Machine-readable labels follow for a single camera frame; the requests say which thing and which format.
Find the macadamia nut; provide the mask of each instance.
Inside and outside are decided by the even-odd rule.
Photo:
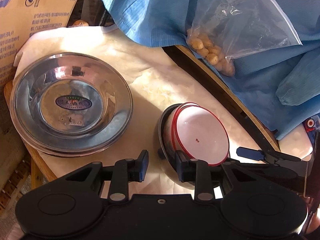
[[[222,70],[221,70],[221,73],[228,76],[228,77],[232,77],[235,75],[236,73],[236,70],[235,70],[235,67],[233,66],[233,63],[230,61],[230,62],[227,62]]]
[[[212,54],[219,55],[220,52],[221,52],[221,49],[219,50],[219,49],[217,48],[217,46],[214,46],[214,47],[212,47],[212,48],[209,48],[209,52],[212,53]]]
[[[203,49],[203,48],[204,48],[201,39],[198,39],[198,38],[191,38],[191,39],[189,40],[189,44],[190,44],[191,47],[194,48],[194,49]]]
[[[89,26],[89,23],[87,23],[83,20],[77,20],[72,25],[72,27],[79,27],[79,26]]]
[[[216,65],[214,65],[214,68],[220,72],[223,69],[222,62],[219,61]]]
[[[208,35],[205,34],[205,33],[200,33],[199,36],[198,36],[198,38],[201,39],[202,41],[209,40]]]
[[[225,60],[226,59],[226,55],[223,52],[220,52],[220,54],[218,54],[218,59],[220,60]]]
[[[205,48],[207,48],[207,49],[213,47],[213,43],[212,43],[212,41],[210,41],[210,40],[204,40],[204,41],[202,41],[202,43],[203,43],[203,46],[204,46]]]
[[[201,57],[206,57],[209,54],[209,51],[206,48],[203,49],[197,49],[196,52],[201,56]]]
[[[212,53],[209,53],[206,59],[211,65],[216,65],[219,62],[218,56]]]

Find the plastic bag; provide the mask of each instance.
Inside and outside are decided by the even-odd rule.
[[[275,0],[198,0],[187,43],[227,76],[235,74],[231,59],[302,45]]]

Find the metal bowl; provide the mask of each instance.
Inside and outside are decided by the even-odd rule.
[[[169,146],[169,142],[164,138],[164,127],[170,114],[182,104],[175,104],[169,106],[161,115],[158,126],[155,129],[155,141],[160,142],[158,149],[158,156],[160,158],[161,169],[163,172],[176,184],[187,189],[195,189],[193,182],[179,181],[177,172],[175,171],[174,150]],[[190,159],[188,155],[184,154],[186,159]]]
[[[132,116],[124,78],[88,55],[41,58],[19,74],[12,91],[10,113],[18,133],[51,155],[102,151],[123,134]]]

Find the bowl label sticker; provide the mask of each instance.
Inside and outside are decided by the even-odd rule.
[[[70,116],[68,119],[68,123],[69,125],[84,126],[83,116],[79,114]]]
[[[92,102],[81,96],[62,96],[56,99],[57,106],[68,110],[85,110],[92,106]]]

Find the blue cloth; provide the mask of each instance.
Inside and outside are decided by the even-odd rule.
[[[320,48],[303,55],[295,68],[279,84],[276,91],[280,102],[298,106],[320,94]]]
[[[191,26],[197,2],[197,0],[102,1],[116,24],[130,39],[149,47],[186,45],[186,29]],[[276,137],[281,139],[303,120],[320,111],[319,95],[298,106],[283,105],[276,95],[281,81],[296,66],[299,67],[298,63],[303,54],[320,47],[320,6],[318,6],[320,0],[276,1],[290,18],[304,46],[272,49],[237,59],[234,61],[236,76],[229,78],[221,75],[221,78],[266,127],[278,130]]]

